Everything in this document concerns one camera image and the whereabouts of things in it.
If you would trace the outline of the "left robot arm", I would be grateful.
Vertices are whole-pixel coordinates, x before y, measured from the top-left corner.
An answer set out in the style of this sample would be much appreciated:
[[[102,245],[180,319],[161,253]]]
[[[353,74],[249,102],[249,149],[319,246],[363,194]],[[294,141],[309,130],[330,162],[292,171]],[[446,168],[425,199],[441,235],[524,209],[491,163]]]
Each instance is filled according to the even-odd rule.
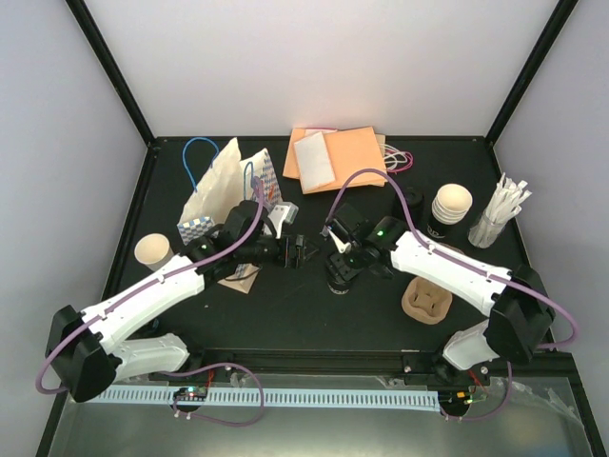
[[[226,220],[188,242],[148,277],[81,311],[65,306],[52,317],[45,368],[60,390],[77,403],[113,383],[152,372],[175,372],[184,380],[204,369],[203,354],[177,335],[132,339],[132,334],[173,306],[232,276],[238,266],[300,268],[318,252],[302,234],[288,229],[296,210],[279,204],[267,210],[242,201]]]

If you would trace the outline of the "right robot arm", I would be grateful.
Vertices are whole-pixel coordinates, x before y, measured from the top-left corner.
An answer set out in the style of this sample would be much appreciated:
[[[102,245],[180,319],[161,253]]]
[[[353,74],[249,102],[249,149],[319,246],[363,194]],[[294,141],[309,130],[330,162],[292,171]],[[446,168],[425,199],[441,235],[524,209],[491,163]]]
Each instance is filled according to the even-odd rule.
[[[338,292],[349,291],[366,269],[387,279],[399,271],[446,289],[483,315],[482,322],[456,332],[433,359],[434,375],[445,384],[497,358],[529,363],[554,321],[533,269],[486,265],[434,243],[401,219],[385,216],[373,224],[342,205],[326,221],[323,235],[336,248],[326,260],[326,272],[328,284]]]

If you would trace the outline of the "stack of orange paper bags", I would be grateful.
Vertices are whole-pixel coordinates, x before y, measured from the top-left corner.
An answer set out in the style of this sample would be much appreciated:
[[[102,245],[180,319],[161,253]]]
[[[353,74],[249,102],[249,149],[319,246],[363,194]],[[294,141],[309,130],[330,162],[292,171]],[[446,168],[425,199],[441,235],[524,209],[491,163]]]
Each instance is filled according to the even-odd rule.
[[[379,169],[397,174],[414,165],[409,151],[401,151],[385,143],[385,136],[377,134],[372,127],[357,129],[302,129],[291,131],[285,157],[283,177],[300,179],[295,146],[306,137],[320,133],[333,167],[335,181],[303,194],[338,190],[347,178],[360,169]]]

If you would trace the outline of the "jar of wrapped straws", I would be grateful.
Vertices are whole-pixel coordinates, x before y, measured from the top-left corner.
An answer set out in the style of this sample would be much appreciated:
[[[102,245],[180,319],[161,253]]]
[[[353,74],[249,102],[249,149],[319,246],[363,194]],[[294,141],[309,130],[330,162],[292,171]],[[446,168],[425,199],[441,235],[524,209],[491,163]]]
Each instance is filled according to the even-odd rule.
[[[501,175],[489,203],[468,232],[468,241],[473,247],[489,248],[496,242],[532,194],[527,186],[524,180],[515,182],[504,173]]]

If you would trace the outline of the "white paper cup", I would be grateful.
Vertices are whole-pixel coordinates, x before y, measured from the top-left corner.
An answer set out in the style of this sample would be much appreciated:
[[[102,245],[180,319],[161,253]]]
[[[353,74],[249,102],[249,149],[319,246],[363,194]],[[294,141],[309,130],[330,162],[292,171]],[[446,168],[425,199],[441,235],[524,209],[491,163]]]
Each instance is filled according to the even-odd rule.
[[[138,263],[151,271],[162,268],[173,256],[170,243],[165,235],[151,233],[141,238],[134,248]]]

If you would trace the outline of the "stack of paper cups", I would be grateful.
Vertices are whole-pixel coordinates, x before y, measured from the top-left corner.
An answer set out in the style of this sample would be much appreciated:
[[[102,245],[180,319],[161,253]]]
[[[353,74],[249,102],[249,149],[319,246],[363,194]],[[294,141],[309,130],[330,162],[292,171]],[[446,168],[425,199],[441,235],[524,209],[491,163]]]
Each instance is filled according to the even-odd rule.
[[[443,185],[432,201],[427,233],[436,239],[444,238],[465,217],[472,205],[473,196],[466,187]]]

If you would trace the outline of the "blue checkered paper bag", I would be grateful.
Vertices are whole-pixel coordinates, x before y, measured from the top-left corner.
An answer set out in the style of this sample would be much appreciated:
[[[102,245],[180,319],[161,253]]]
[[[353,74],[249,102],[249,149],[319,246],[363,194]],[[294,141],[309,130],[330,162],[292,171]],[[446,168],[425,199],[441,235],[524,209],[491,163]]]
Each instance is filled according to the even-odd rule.
[[[177,224],[189,269],[175,278],[197,291],[219,282],[241,283],[249,267],[280,262],[280,239],[264,234],[268,214],[282,201],[269,153],[243,159],[233,138],[217,149],[211,165],[184,204]]]

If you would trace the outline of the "brown cardboard cup carrier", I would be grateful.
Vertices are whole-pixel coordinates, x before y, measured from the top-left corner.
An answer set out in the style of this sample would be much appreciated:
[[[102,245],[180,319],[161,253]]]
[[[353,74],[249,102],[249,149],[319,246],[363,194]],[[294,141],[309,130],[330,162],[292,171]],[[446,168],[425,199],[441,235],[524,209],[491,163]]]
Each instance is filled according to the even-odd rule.
[[[444,320],[452,302],[450,291],[417,276],[403,294],[402,309],[412,319],[433,326]]]

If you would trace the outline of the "black sleeved paper cup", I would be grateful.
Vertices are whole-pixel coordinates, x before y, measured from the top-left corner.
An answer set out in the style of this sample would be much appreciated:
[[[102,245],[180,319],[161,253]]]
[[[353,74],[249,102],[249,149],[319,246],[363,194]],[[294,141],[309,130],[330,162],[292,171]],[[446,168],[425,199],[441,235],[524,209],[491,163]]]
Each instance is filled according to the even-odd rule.
[[[350,282],[339,283],[339,282],[334,282],[334,281],[328,281],[327,285],[328,285],[330,291],[332,293],[334,293],[334,294],[337,294],[337,295],[345,295],[351,289],[351,283]]]

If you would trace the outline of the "stack of black lids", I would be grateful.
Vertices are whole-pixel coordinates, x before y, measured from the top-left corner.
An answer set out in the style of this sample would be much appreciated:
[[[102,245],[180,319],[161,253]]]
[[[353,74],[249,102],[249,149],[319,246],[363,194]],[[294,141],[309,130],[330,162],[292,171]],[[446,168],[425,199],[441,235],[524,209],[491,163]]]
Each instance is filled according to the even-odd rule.
[[[405,203],[408,207],[408,211],[410,217],[412,219],[413,225],[418,227],[421,223],[423,210],[424,210],[424,196],[423,193],[419,189],[415,189],[412,187],[402,188],[402,194],[405,200]],[[391,215],[397,219],[406,221],[405,215],[403,212],[402,202],[398,195],[394,197]]]

